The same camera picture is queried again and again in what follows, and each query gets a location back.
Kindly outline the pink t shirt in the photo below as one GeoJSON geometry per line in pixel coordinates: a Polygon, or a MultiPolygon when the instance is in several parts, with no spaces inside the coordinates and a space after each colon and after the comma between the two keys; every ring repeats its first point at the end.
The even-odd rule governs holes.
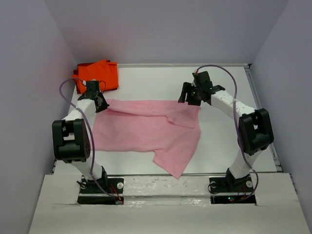
{"type": "Polygon", "coordinates": [[[199,110],[174,100],[110,99],[95,118],[95,150],[154,152],[154,163],[179,179],[200,140],[199,110]]]}

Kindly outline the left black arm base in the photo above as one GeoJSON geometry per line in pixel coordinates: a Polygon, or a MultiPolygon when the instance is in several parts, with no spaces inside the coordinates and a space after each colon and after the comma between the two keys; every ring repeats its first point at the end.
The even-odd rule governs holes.
{"type": "Polygon", "coordinates": [[[97,183],[84,177],[76,181],[79,185],[78,204],[80,205],[123,205],[124,178],[108,177],[107,185],[102,181],[97,183]]]}

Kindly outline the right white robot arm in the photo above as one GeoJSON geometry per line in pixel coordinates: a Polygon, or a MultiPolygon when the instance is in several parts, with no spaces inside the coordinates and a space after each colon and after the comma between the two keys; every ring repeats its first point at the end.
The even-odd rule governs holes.
{"type": "Polygon", "coordinates": [[[210,179],[208,189],[211,194],[237,193],[247,188],[254,193],[250,172],[257,157],[274,141],[269,112],[255,109],[236,99],[221,85],[213,85],[209,73],[195,72],[193,82],[184,82],[179,103],[200,106],[205,102],[225,113],[234,120],[239,151],[224,177],[210,179]]]}

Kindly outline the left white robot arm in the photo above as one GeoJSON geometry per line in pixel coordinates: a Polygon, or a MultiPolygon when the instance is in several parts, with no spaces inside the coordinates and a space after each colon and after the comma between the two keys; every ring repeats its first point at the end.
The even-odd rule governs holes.
{"type": "Polygon", "coordinates": [[[106,110],[109,104],[100,90],[100,81],[80,81],[85,86],[85,92],[74,104],[62,92],[62,87],[70,80],[64,81],[59,86],[61,97],[73,107],[73,110],[63,119],[52,123],[53,149],[56,160],[63,161],[78,169],[86,180],[81,188],[88,185],[98,193],[109,193],[105,191],[109,186],[107,173],[103,166],[96,163],[95,140],[88,116],[106,110]]]}

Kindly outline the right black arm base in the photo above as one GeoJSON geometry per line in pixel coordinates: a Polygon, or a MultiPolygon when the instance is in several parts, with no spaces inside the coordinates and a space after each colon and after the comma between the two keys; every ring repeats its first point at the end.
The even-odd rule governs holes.
{"type": "Polygon", "coordinates": [[[256,204],[255,195],[248,197],[254,190],[251,176],[239,181],[232,188],[225,177],[209,178],[208,192],[211,204],[256,204]]]}

